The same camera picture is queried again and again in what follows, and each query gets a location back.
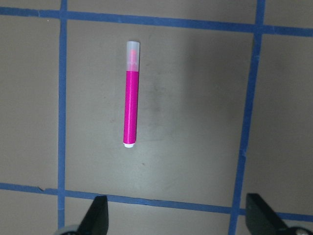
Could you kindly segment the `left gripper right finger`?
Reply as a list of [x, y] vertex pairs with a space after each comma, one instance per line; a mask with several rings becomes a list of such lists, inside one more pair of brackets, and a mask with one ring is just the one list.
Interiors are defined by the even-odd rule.
[[246, 195], [247, 229], [251, 235], [292, 235], [293, 230], [257, 193]]

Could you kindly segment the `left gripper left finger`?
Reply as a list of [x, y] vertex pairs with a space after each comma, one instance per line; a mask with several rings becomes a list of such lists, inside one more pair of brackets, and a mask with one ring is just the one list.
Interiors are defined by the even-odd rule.
[[106, 235], [109, 229], [107, 196], [96, 196], [81, 221], [79, 235]]

